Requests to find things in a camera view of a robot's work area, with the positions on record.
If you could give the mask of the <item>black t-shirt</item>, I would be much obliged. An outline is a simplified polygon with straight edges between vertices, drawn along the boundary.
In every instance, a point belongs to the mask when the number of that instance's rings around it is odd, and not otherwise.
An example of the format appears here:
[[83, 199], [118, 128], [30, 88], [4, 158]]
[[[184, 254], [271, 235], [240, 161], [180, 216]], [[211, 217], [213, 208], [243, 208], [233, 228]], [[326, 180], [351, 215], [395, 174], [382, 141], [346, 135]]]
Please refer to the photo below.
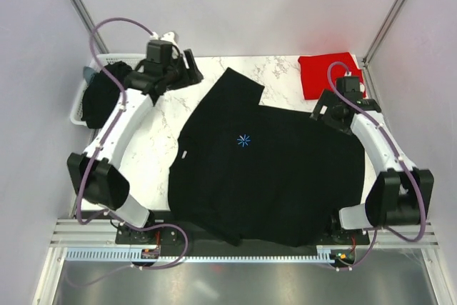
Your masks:
[[225, 70], [179, 134], [169, 208], [216, 234], [310, 244], [334, 211], [361, 202], [365, 151], [306, 112], [261, 105], [262, 93]]

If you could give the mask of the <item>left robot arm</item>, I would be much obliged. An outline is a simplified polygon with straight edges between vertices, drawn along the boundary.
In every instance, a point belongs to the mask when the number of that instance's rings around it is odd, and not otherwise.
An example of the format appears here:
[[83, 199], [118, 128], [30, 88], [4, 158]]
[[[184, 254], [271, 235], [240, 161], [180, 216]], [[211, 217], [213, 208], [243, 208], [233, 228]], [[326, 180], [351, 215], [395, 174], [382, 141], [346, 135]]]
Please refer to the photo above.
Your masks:
[[170, 41], [158, 39], [148, 42], [145, 58], [123, 81], [109, 71], [105, 75], [120, 91], [119, 99], [96, 138], [82, 153], [72, 153], [67, 159], [76, 193], [76, 218], [83, 225], [90, 222], [81, 215], [81, 204], [87, 201], [131, 229], [141, 243], [149, 243], [163, 224], [157, 223], [153, 211], [130, 194], [130, 183], [119, 171], [121, 160], [132, 136], [159, 98], [167, 91], [196, 85], [204, 77], [191, 49], [180, 51]]

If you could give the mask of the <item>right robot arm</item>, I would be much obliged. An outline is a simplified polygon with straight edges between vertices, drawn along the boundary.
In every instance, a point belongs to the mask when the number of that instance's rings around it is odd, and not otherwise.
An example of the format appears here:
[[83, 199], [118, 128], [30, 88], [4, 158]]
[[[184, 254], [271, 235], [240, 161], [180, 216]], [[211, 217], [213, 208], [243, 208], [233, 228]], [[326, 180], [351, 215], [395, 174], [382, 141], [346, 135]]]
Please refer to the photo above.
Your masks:
[[343, 76], [322, 92], [311, 118], [353, 134], [362, 144], [376, 173], [376, 180], [359, 205], [338, 211], [327, 225], [335, 243], [349, 239], [355, 229], [386, 229], [408, 242], [420, 241], [433, 190], [430, 170], [419, 169], [396, 143], [381, 108], [365, 99], [356, 76]]

